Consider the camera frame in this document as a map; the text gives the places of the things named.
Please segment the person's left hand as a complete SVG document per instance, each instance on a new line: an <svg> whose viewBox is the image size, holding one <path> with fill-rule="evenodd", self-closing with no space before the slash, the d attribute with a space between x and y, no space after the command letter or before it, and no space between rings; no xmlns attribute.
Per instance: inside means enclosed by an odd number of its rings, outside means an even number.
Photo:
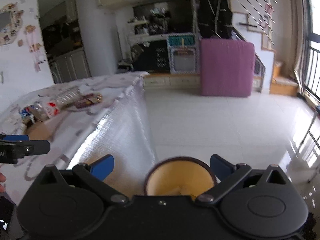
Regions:
<svg viewBox="0 0 320 240"><path fill-rule="evenodd" d="M6 176L0 172L0 193L5 192L5 186L4 183L7 181Z"/></svg>

